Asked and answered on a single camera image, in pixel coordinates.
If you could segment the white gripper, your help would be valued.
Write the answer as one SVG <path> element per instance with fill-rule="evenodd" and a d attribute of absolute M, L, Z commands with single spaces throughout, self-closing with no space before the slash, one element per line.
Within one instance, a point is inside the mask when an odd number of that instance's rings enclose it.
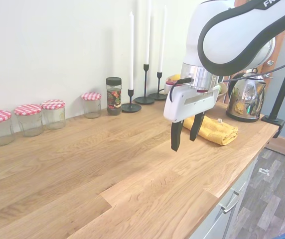
<path fill-rule="evenodd" d="M 190 130 L 190 140 L 197 138 L 205 111 L 214 107 L 219 93 L 219 86 L 209 89 L 206 93 L 199 93 L 190 85 L 175 87 L 168 94 L 163 116 L 172 122 L 171 124 L 171 149 L 178 151 L 183 123 L 186 118 L 194 116 Z"/>

